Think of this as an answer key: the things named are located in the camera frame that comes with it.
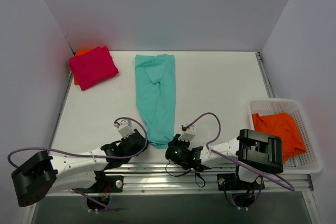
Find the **teal t shirt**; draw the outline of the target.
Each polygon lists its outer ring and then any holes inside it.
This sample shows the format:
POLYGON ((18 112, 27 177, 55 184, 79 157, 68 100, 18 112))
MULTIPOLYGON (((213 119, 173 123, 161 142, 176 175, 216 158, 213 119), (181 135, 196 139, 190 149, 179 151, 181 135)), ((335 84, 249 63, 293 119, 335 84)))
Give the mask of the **teal t shirt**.
POLYGON ((175 125, 175 57, 136 55, 134 70, 136 107, 149 143, 166 149, 173 139, 175 125))

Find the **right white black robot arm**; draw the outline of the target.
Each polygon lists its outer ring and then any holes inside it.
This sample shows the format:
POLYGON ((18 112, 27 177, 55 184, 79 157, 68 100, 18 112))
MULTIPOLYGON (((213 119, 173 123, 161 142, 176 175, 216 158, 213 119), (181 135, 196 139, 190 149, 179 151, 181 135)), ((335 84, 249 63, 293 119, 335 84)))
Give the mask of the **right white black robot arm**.
POLYGON ((284 171, 282 140, 278 136, 254 130, 240 130, 239 135, 227 142, 213 146, 190 149, 184 135, 177 134, 168 143, 165 158, 184 170, 203 172, 225 163, 242 167, 233 175, 236 187, 244 189, 259 175, 255 171, 280 174, 284 171))

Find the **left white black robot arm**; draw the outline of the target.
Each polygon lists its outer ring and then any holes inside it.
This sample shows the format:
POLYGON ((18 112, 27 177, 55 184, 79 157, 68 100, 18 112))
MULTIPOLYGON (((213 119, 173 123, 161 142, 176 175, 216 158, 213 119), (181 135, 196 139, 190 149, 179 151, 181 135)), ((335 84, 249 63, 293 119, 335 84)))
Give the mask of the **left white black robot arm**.
POLYGON ((64 151, 34 154, 11 174, 19 206, 26 207, 42 200, 47 194, 78 189, 84 193, 107 193, 116 188, 106 170, 119 168, 148 147, 138 130, 95 150, 71 154, 64 151))

